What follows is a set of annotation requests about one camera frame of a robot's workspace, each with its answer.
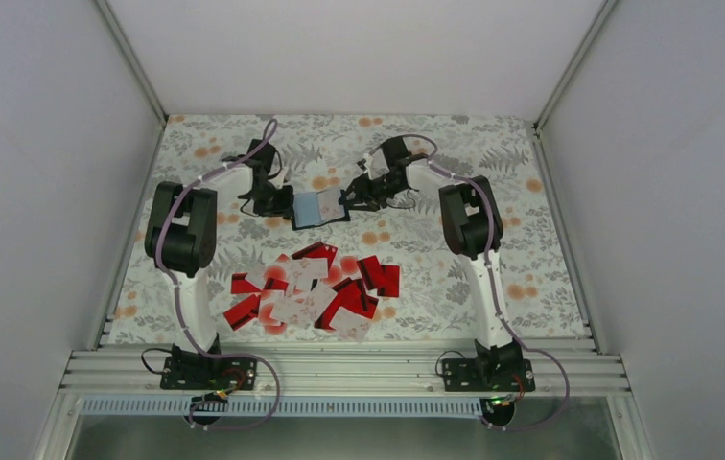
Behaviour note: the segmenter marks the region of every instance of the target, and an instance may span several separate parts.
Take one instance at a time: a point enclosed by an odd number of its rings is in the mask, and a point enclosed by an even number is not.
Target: floral tablecloth
[[[464,175],[490,180],[502,216],[502,280],[511,324],[527,337],[582,335],[583,325],[555,233],[524,123],[515,118],[466,116],[277,117],[272,139],[293,171],[295,192],[345,186],[361,172],[356,162],[386,138],[421,133],[440,151],[436,161]],[[171,116],[151,190],[162,180],[189,183],[219,166],[224,153],[246,151],[264,115]],[[423,141],[408,140],[412,152]],[[353,212],[350,222],[294,232],[280,218],[240,212],[234,196],[219,196],[218,246],[210,264],[210,309],[225,341],[338,340],[315,329],[265,328],[252,321],[233,332],[222,313],[244,296],[229,293],[230,275],[316,241],[339,248],[339,257],[376,255],[402,268],[400,297],[382,299],[366,340],[450,339],[475,336],[476,316],[461,265],[444,242],[438,203],[411,192],[391,204],[408,210]],[[172,299],[143,250],[152,201],[145,203],[109,340],[172,341]]]

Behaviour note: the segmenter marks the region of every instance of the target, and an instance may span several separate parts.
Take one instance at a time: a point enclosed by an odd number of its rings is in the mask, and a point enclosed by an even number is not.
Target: glass panel
[[[541,420],[558,403],[521,401],[512,424]],[[219,424],[247,422],[222,419]],[[82,416],[76,436],[75,460],[620,458],[604,398],[573,398],[551,425],[511,434],[457,419],[273,418],[251,431],[204,432],[190,429],[181,417]]]

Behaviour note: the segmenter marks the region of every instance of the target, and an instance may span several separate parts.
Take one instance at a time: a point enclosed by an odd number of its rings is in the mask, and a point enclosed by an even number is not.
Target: white wall
[[[158,136],[90,1],[0,1],[0,458],[29,458]]]
[[[725,2],[620,2],[544,132],[656,453],[725,458]]]
[[[602,0],[109,0],[171,113],[536,119]]]

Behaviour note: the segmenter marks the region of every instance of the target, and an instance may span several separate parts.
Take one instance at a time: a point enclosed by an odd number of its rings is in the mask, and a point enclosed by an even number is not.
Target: red wire
[[[512,374],[512,378],[515,379],[516,382],[518,382],[518,389],[520,390],[518,392],[518,399],[515,401],[520,401],[524,398],[524,394],[526,393],[526,390],[524,390],[524,382],[521,380],[520,377],[515,374]]]
[[[222,372],[222,377],[226,376],[227,374],[238,374],[238,378],[236,379],[236,390],[240,390],[241,387],[244,386],[244,381],[246,380],[246,374],[244,373],[244,371],[242,371],[238,367],[231,367]]]

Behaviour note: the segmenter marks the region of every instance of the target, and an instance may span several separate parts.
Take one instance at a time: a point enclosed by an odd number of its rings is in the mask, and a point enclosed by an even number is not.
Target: pile of cards
[[[285,325],[314,327],[363,341],[379,304],[369,292],[398,297],[399,266],[380,264],[376,256],[346,256],[335,264],[337,255],[336,247],[319,241],[281,254],[269,265],[235,273],[230,292],[248,296],[224,318],[233,331],[258,318],[268,332]]]

